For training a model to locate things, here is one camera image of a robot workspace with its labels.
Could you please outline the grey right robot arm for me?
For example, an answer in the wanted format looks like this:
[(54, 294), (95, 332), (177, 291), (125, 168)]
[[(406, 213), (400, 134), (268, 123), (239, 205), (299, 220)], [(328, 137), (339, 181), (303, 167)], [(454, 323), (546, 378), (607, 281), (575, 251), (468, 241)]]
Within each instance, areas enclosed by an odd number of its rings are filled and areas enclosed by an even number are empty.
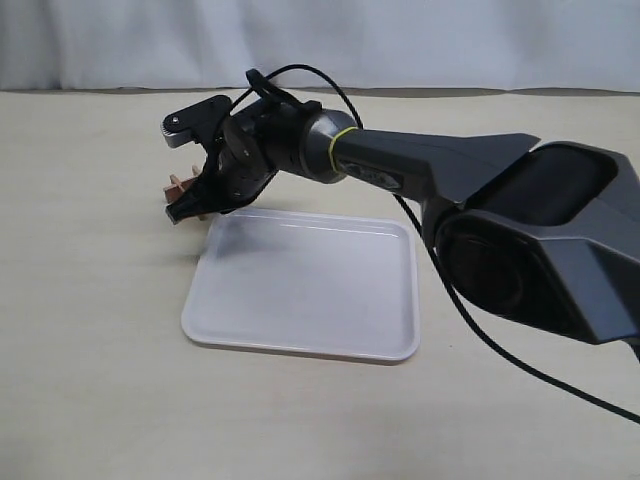
[(639, 177), (623, 154), (525, 133), (359, 127), (317, 101), (217, 95), (167, 115), (167, 144), (203, 147), (173, 222), (252, 203), (279, 172), (367, 183), (420, 207), (445, 280), (498, 317), (591, 345), (639, 345)]

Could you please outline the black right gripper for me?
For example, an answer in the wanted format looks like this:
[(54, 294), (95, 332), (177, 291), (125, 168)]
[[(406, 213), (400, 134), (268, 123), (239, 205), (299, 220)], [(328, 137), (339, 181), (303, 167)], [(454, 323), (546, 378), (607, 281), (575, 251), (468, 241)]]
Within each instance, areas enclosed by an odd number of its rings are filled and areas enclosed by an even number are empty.
[(212, 143), (202, 174), (169, 175), (165, 188), (172, 223), (227, 214), (252, 203), (279, 171), (307, 178), (303, 140), (313, 103), (261, 99), (232, 114), (231, 101), (211, 107)]

